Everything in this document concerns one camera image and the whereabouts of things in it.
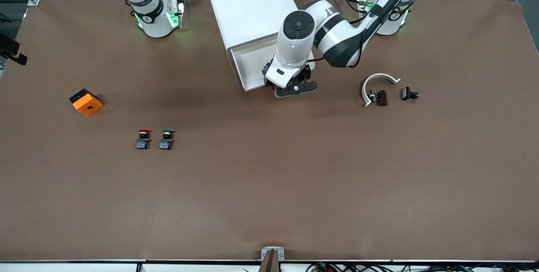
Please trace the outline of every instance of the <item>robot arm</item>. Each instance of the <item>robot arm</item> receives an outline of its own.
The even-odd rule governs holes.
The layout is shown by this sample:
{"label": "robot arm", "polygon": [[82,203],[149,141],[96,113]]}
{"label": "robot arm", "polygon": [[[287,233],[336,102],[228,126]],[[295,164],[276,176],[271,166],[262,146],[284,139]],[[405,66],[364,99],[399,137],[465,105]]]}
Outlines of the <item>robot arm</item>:
{"label": "robot arm", "polygon": [[181,25],[183,2],[178,0],[127,0],[139,27],[151,37],[163,37]]}
{"label": "robot arm", "polygon": [[352,67],[389,16],[408,11],[411,3],[412,0],[376,0],[358,27],[353,27],[328,1],[309,3],[285,18],[275,57],[262,72],[269,82],[286,88],[304,70],[312,45],[332,67]]}

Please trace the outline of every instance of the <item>white cardboard box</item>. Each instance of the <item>white cardboard box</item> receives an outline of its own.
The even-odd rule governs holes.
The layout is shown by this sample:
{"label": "white cardboard box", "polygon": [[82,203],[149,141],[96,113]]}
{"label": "white cardboard box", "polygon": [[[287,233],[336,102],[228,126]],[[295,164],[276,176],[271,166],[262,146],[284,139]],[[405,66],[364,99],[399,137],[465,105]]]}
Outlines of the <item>white cardboard box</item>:
{"label": "white cardboard box", "polygon": [[275,54],[285,17],[298,9],[294,0],[210,1],[237,84],[245,91],[264,86],[262,68]]}

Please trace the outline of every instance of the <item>white plastic arc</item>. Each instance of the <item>white plastic arc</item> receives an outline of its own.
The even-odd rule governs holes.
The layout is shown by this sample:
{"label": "white plastic arc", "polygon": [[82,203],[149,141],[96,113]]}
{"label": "white plastic arc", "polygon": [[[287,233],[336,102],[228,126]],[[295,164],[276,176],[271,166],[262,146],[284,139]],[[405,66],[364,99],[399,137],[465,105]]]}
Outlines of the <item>white plastic arc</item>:
{"label": "white plastic arc", "polygon": [[366,86],[367,86],[367,83],[370,80],[374,79],[374,78],[384,78],[384,79],[389,80],[390,82],[392,82],[393,85],[400,82],[400,78],[395,79],[393,76],[391,76],[389,74],[385,74],[385,73],[377,73],[377,74],[373,74],[373,75],[369,76],[365,80],[365,82],[363,83],[363,86],[361,88],[361,95],[363,96],[363,100],[365,101],[365,107],[368,107],[372,103],[372,101],[369,98],[369,95],[367,94]]}

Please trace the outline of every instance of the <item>brown table surface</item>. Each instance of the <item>brown table surface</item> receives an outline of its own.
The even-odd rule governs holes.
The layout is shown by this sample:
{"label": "brown table surface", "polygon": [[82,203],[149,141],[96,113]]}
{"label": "brown table surface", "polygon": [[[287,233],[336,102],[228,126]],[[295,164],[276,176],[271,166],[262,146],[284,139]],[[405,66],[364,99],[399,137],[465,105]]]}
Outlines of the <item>brown table surface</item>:
{"label": "brown table surface", "polygon": [[[237,86],[209,0],[187,0],[186,29],[163,39],[123,0],[41,0],[17,38],[28,65],[0,81],[0,259],[248,259],[266,245],[537,259],[539,59],[522,8],[413,10],[356,69],[318,62],[315,93],[277,99]],[[377,72],[402,81],[373,82],[389,105],[364,108]],[[406,86],[418,101],[399,99]],[[92,117],[69,102],[82,88],[104,101]],[[134,148],[139,128],[152,149]],[[156,149],[164,128],[172,151]]]}

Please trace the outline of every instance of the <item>orange cube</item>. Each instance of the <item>orange cube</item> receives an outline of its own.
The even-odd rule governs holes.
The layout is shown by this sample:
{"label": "orange cube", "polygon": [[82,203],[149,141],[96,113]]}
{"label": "orange cube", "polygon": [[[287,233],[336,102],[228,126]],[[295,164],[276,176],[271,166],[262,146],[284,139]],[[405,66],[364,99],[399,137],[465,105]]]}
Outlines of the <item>orange cube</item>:
{"label": "orange cube", "polygon": [[95,95],[91,94],[85,88],[70,97],[69,101],[71,101],[73,107],[75,107],[77,111],[86,116],[90,116],[93,113],[96,113],[99,109],[103,107],[103,104],[98,100],[98,98]]}

